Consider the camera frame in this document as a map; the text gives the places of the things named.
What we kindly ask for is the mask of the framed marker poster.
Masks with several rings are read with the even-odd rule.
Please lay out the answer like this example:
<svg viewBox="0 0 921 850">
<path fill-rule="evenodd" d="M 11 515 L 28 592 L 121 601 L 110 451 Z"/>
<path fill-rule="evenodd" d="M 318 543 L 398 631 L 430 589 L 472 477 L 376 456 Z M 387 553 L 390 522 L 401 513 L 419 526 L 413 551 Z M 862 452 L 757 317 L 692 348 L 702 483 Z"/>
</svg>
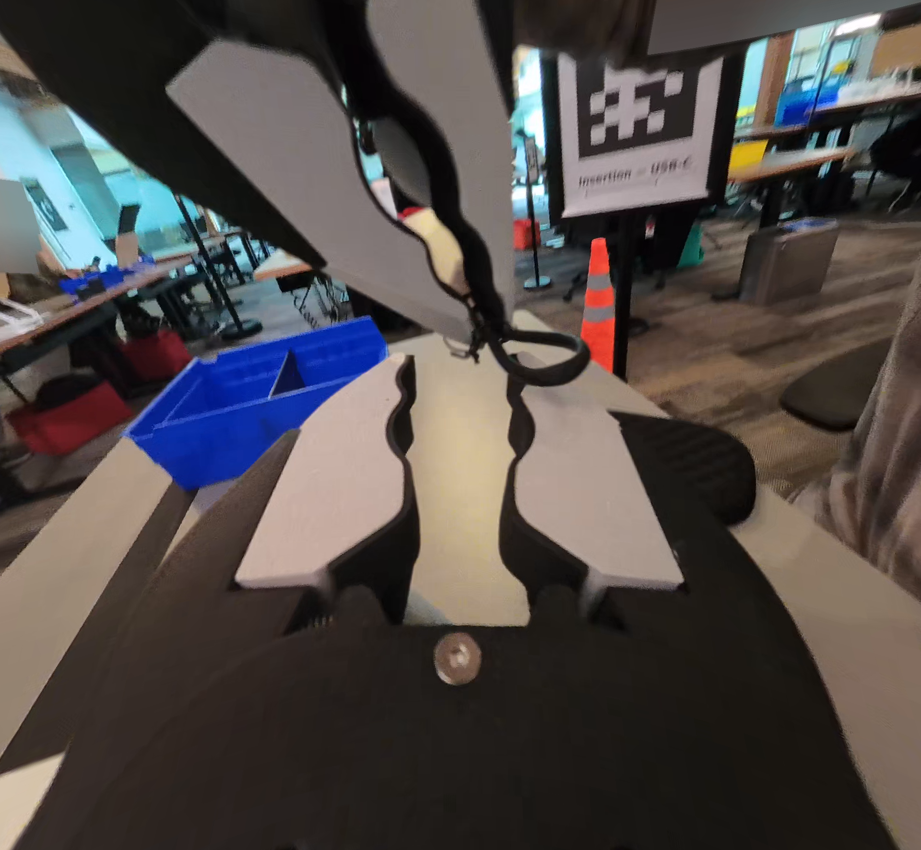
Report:
<svg viewBox="0 0 921 850">
<path fill-rule="evenodd" d="M 550 221 L 719 202 L 744 54 L 685 69 L 541 55 Z"/>
</svg>

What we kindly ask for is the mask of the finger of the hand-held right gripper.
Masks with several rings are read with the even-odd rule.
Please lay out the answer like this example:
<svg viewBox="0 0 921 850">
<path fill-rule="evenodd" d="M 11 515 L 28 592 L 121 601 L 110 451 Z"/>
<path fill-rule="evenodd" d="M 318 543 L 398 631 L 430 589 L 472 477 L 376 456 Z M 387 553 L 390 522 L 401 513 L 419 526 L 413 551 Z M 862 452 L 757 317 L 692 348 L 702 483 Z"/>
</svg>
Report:
<svg viewBox="0 0 921 850">
<path fill-rule="evenodd" d="M 353 123 L 312 64 L 218 39 L 174 77 L 167 94 L 333 279 L 444 337 L 470 337 L 467 308 L 436 279 L 425 243 L 368 188 Z"/>
<path fill-rule="evenodd" d="M 488 248 L 493 285 L 510 313 L 510 130 L 480 8 L 476 0 L 367 0 L 366 20 L 393 82 L 450 149 L 460 211 Z"/>
</svg>

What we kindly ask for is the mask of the black quilted pad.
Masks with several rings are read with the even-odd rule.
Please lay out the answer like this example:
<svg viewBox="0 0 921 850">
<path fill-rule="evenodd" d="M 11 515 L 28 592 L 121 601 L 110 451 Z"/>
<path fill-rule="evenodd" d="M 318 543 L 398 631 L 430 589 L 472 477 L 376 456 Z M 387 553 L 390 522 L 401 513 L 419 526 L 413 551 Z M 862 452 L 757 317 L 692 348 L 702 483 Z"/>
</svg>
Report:
<svg viewBox="0 0 921 850">
<path fill-rule="evenodd" d="M 758 480 L 748 448 L 718 428 L 681 419 L 609 409 L 628 442 L 639 442 L 692 488 L 710 512 L 731 527 L 747 520 Z"/>
</svg>

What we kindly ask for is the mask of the orange traffic cone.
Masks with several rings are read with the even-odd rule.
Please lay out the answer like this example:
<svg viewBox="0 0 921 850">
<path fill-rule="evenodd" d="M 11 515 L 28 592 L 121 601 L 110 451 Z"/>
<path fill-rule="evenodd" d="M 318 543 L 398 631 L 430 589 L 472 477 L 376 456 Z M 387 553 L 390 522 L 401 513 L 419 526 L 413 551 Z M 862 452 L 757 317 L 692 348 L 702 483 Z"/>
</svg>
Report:
<svg viewBox="0 0 921 850">
<path fill-rule="evenodd" d="M 591 360 L 608 373 L 614 372 L 615 299 L 606 239 L 592 240 L 579 337 Z"/>
</svg>

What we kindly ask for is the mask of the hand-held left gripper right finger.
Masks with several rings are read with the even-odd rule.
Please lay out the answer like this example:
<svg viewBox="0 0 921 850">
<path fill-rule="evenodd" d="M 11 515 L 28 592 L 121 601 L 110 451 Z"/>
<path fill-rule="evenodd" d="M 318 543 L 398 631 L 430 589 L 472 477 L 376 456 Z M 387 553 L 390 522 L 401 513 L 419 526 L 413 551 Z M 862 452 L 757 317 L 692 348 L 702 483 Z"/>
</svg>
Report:
<svg viewBox="0 0 921 850">
<path fill-rule="evenodd" d="M 513 376 L 507 400 L 498 546 L 529 607 L 551 587 L 570 590 L 584 617 L 612 590 L 678 591 L 682 569 L 617 418 L 580 389 Z"/>
</svg>

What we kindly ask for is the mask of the red container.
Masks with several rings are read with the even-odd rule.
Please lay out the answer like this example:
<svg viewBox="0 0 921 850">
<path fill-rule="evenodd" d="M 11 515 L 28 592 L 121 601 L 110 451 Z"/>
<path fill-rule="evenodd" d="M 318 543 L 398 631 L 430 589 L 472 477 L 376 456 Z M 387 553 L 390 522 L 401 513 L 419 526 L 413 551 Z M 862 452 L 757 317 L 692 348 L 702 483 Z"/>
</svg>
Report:
<svg viewBox="0 0 921 850">
<path fill-rule="evenodd" d="M 18 440 L 31 453 L 51 457 L 71 454 L 131 420 L 131 408 L 106 381 L 51 409 L 39 410 L 29 404 L 6 415 Z"/>
<path fill-rule="evenodd" d="M 192 361 L 186 344 L 172 329 L 161 329 L 120 342 L 125 366 L 138 382 L 169 382 Z"/>
</svg>

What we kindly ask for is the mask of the grey waste bin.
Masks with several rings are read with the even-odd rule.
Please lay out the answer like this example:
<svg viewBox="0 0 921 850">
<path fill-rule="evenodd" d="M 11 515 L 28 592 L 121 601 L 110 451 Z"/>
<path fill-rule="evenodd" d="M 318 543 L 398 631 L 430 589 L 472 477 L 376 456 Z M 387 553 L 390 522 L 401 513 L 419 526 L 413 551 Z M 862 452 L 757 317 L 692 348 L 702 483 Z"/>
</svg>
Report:
<svg viewBox="0 0 921 850">
<path fill-rule="evenodd" d="M 751 234 L 740 273 L 740 302 L 767 307 L 821 292 L 840 229 L 834 218 L 810 216 Z"/>
</svg>

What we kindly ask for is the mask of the blue plastic bin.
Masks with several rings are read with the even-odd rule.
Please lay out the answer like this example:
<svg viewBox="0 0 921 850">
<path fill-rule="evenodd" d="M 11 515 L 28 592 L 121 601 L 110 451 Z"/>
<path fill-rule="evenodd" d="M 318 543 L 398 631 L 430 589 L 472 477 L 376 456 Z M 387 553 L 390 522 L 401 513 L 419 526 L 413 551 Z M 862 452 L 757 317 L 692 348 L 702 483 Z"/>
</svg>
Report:
<svg viewBox="0 0 921 850">
<path fill-rule="evenodd" d="M 233 480 L 387 355 L 362 317 L 197 358 L 123 436 L 184 490 Z"/>
</svg>

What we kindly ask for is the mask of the long wooden desk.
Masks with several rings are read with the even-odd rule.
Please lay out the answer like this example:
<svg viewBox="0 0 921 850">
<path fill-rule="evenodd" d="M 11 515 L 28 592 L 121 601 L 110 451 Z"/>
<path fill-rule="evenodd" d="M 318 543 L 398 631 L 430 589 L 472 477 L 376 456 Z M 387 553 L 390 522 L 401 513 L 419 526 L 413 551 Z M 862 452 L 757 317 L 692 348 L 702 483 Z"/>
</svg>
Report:
<svg viewBox="0 0 921 850">
<path fill-rule="evenodd" d="M 74 299 L 69 306 L 51 312 L 40 312 L 38 321 L 25 331 L 2 338 L 1 353 L 19 346 L 36 342 L 40 337 L 62 328 L 64 325 L 83 319 L 97 308 L 113 302 L 123 295 L 135 293 L 150 285 L 158 285 L 167 280 L 174 280 L 181 269 L 200 260 L 200 253 L 182 251 L 171 256 L 164 256 L 153 265 L 143 265 L 139 272 L 125 277 L 120 283 L 102 293 L 92 295 L 86 300 Z"/>
</svg>

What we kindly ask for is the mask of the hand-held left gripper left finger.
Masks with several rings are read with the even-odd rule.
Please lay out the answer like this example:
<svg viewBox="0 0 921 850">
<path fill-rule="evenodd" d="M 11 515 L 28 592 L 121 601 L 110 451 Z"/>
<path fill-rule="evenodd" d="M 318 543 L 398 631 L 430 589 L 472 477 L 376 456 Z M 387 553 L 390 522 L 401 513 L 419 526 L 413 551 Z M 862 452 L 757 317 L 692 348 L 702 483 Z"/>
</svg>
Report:
<svg viewBox="0 0 921 850">
<path fill-rule="evenodd" d="M 331 604 L 366 587 L 403 622 L 421 549 L 415 400 L 413 355 L 390 354 L 305 420 L 236 569 L 241 588 L 303 588 Z"/>
</svg>

